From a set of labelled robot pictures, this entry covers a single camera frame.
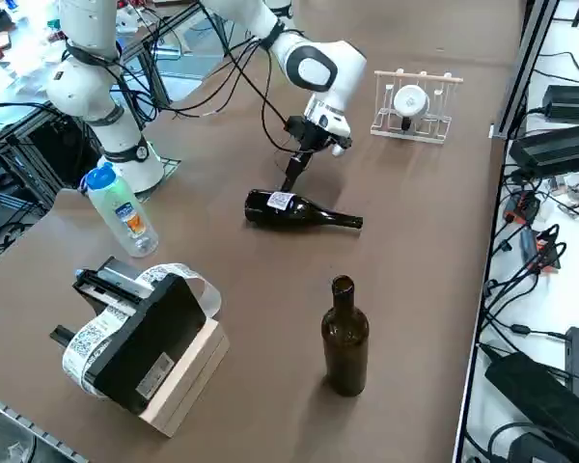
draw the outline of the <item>brown tabletop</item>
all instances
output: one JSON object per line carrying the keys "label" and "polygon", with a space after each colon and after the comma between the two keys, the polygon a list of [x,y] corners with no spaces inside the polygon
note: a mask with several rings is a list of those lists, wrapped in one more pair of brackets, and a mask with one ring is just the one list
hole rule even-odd
{"label": "brown tabletop", "polygon": [[[271,232],[245,223],[246,193],[278,186],[284,161],[264,138],[261,101],[245,85],[220,116],[164,113],[150,125],[157,151],[182,163],[146,203],[158,251],[131,262],[143,269],[181,261],[210,279],[223,294],[232,344],[174,438],[80,391],[48,336],[56,324],[78,329],[93,316],[70,287],[76,268],[112,254],[128,260],[88,200],[63,191],[0,258],[0,400],[95,462],[450,461],[501,161],[487,135],[521,7],[311,0],[296,10],[314,40],[347,39],[369,62],[347,111],[354,147],[341,159],[318,154],[295,191],[363,215],[365,227]],[[257,57],[248,73],[262,88],[267,60]],[[465,79],[444,146],[369,134],[376,68]],[[286,116],[300,114],[308,97],[275,65],[270,98]],[[267,120],[285,142],[279,121]],[[354,278],[372,325],[367,387],[355,399],[321,386],[319,323],[341,273]]]}

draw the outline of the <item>wine bottle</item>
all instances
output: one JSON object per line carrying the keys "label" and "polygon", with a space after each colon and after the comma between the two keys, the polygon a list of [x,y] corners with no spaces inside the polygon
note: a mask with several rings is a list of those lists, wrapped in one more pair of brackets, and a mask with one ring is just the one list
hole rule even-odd
{"label": "wine bottle", "polygon": [[293,193],[251,190],[244,202],[247,220],[269,227],[336,225],[361,229],[363,218],[325,209]]}
{"label": "wine bottle", "polygon": [[327,380],[339,395],[359,395],[367,380],[369,321],[354,306],[351,278],[335,278],[332,296],[333,307],[321,321]]}

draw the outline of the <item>wooden base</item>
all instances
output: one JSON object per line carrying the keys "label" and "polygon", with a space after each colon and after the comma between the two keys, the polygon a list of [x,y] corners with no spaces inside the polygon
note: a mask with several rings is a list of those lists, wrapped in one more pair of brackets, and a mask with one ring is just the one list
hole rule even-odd
{"label": "wooden base", "polygon": [[209,318],[139,417],[172,437],[229,348],[221,325]]}

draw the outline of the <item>dark green wine bottle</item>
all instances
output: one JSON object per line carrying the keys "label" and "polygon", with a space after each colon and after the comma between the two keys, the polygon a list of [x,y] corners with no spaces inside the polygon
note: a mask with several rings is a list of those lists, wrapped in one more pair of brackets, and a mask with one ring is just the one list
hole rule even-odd
{"label": "dark green wine bottle", "polygon": [[339,395],[359,395],[367,380],[369,321],[354,306],[351,278],[335,278],[332,296],[333,307],[321,321],[328,383]]}

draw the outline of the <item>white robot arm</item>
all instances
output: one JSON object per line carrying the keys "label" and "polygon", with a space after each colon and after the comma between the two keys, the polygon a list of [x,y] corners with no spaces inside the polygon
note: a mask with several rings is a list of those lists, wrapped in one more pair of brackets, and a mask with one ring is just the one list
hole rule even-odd
{"label": "white robot arm", "polygon": [[[262,46],[274,53],[288,80],[314,92],[304,118],[290,118],[286,127],[301,142],[303,151],[288,166],[291,181],[284,185],[288,190],[308,163],[309,152],[336,144],[333,152],[339,153],[350,145],[345,106],[362,77],[366,59],[345,41],[316,43],[284,32],[285,24],[262,0],[202,3],[261,38]],[[105,63],[119,59],[116,1],[61,0],[60,7],[71,54],[47,86],[49,99],[59,110],[81,117],[91,127],[105,150],[104,157],[115,163],[135,192],[152,188],[162,179],[161,162],[131,113],[109,93],[116,83],[112,73],[119,75],[120,67],[110,67],[110,73],[91,59],[91,55]]]}

